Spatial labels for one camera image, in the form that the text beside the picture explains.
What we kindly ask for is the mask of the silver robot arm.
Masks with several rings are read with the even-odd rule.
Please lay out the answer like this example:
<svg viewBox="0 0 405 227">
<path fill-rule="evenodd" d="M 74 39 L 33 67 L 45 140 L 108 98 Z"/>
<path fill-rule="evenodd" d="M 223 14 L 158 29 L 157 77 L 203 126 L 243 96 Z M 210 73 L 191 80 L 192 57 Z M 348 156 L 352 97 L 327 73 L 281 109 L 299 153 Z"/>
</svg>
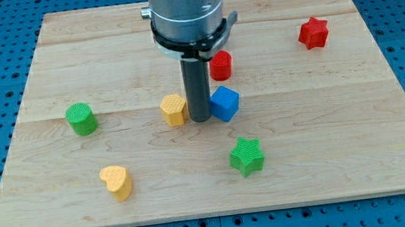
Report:
<svg viewBox="0 0 405 227">
<path fill-rule="evenodd" d="M 148 0 L 141 9 L 150 19 L 157 47 L 181 61 L 210 61 L 229 39 L 238 13 L 223 15 L 223 0 Z"/>
</svg>

